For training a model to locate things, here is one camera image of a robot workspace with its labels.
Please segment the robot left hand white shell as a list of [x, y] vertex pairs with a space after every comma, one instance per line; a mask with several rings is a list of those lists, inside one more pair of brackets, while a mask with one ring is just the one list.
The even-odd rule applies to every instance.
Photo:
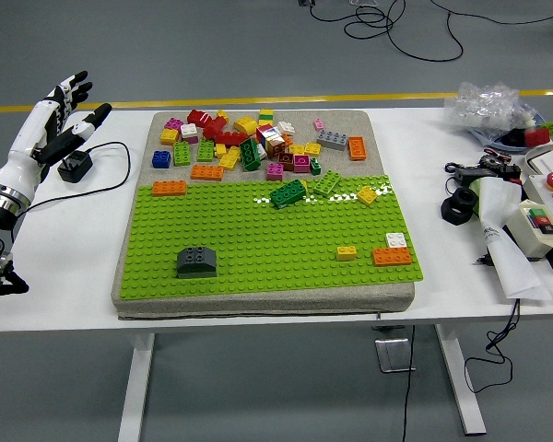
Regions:
[[35, 105], [0, 168], [0, 199], [29, 206], [43, 172], [80, 148], [108, 117], [112, 105], [104, 103], [64, 128], [71, 112], [88, 98], [92, 84], [87, 77], [86, 71], [68, 77]]

